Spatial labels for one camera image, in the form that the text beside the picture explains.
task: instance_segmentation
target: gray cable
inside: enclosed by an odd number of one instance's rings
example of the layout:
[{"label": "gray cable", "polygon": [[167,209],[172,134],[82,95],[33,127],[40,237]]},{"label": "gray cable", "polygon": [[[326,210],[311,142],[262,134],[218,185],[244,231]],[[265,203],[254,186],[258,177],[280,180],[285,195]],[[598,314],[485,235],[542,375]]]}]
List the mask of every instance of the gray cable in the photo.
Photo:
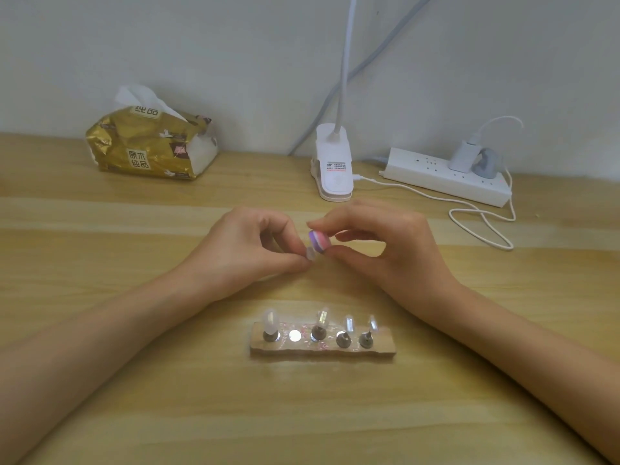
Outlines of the gray cable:
[{"label": "gray cable", "polygon": [[[392,40],[396,36],[398,36],[399,32],[407,25],[407,23],[410,22],[414,18],[414,16],[418,14],[424,6],[426,6],[426,4],[429,1],[430,0],[418,1],[414,5],[414,7],[411,8],[411,10],[409,10],[409,13],[407,13],[405,17],[398,22],[396,27],[392,29],[392,32],[390,32],[390,34],[387,35],[387,37],[379,45],[379,47],[377,47],[373,53],[368,55],[368,57],[362,63],[360,63],[357,67],[355,67],[353,70],[349,72],[346,82],[347,83],[350,82],[351,78],[356,77],[357,74],[360,73],[360,71],[365,69],[373,60],[375,60],[377,56],[385,50],[385,48],[390,44],[390,42],[392,42]],[[336,96],[336,93],[338,92],[338,90],[340,90],[340,82],[334,85],[334,87],[331,89],[331,91],[327,95],[327,98],[325,98],[323,105],[321,106],[321,110],[319,111],[317,116],[314,118],[314,121],[312,122],[312,124],[310,124],[310,126],[303,133],[303,135],[297,139],[297,141],[295,142],[295,145],[293,145],[293,147],[291,148],[291,151],[288,153],[289,156],[293,155],[295,153],[295,150],[299,148],[299,146],[310,136],[310,134],[312,134],[316,130],[316,127],[319,125],[321,118],[325,115],[325,111],[327,111],[327,108],[329,107],[330,103],[334,99],[334,96]]]}]

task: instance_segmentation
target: white wall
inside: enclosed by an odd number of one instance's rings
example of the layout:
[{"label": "white wall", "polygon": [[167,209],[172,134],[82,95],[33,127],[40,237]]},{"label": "white wall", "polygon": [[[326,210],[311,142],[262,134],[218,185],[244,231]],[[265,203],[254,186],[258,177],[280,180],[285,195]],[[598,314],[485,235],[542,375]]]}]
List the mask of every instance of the white wall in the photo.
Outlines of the white wall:
[{"label": "white wall", "polygon": [[[415,1],[359,0],[352,64]],[[139,82],[211,115],[227,149],[284,153],[337,81],[347,6],[0,0],[0,130],[81,137]],[[348,91],[355,157],[447,157],[509,113],[523,134],[498,124],[487,144],[513,170],[620,179],[620,0],[433,0]]]}]

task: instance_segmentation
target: wooden base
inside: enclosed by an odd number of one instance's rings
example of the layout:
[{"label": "wooden base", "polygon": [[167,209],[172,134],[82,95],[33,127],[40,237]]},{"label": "wooden base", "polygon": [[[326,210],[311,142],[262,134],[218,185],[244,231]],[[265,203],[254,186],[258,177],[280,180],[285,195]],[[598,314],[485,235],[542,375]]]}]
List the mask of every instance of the wooden base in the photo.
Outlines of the wooden base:
[{"label": "wooden base", "polygon": [[[263,324],[256,322],[252,325],[250,335],[250,351],[261,354],[303,354],[303,355],[350,355],[350,356],[384,356],[392,357],[396,354],[396,346],[389,328],[381,327],[373,333],[373,346],[364,349],[358,341],[362,331],[355,332],[351,336],[351,345],[343,349],[336,343],[336,335],[344,329],[340,326],[330,325],[327,328],[327,336],[322,341],[313,341],[311,331],[313,324],[303,323],[280,323],[280,337],[277,341],[267,342],[263,339]],[[291,340],[291,332],[299,332],[299,340]]]}]

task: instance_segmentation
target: power strip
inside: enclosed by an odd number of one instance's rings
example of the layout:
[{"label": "power strip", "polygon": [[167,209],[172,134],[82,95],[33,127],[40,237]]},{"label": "power strip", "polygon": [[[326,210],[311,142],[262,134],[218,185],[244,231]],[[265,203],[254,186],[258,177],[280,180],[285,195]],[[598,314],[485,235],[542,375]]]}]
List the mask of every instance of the power strip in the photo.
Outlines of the power strip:
[{"label": "power strip", "polygon": [[421,153],[391,148],[384,178],[462,197],[495,207],[503,207],[512,191],[501,173],[493,179],[473,172],[461,173],[448,168],[448,160]]}]

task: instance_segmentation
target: wood grain surface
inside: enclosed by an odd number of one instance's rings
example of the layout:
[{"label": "wood grain surface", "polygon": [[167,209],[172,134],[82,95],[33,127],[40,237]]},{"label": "wood grain surface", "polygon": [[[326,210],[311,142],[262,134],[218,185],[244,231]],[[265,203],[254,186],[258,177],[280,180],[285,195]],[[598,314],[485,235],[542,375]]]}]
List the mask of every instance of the wood grain surface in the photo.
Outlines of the wood grain surface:
[{"label": "wood grain surface", "polygon": [[[305,221],[338,205],[319,198],[308,168],[307,158],[223,153],[195,182],[148,179],[97,171],[82,140],[0,135],[0,344],[166,271],[233,206],[285,211],[307,240]],[[354,169],[377,177],[372,165]],[[497,225],[517,246],[510,253],[457,228],[444,202],[371,183],[354,194],[424,212],[463,283],[620,359],[620,185],[517,175],[514,190],[518,220]],[[325,305],[337,319],[376,314],[396,357],[250,355],[250,329],[268,307],[310,322]],[[25,460],[318,462],[603,460],[500,371],[322,257],[162,336]]]}]

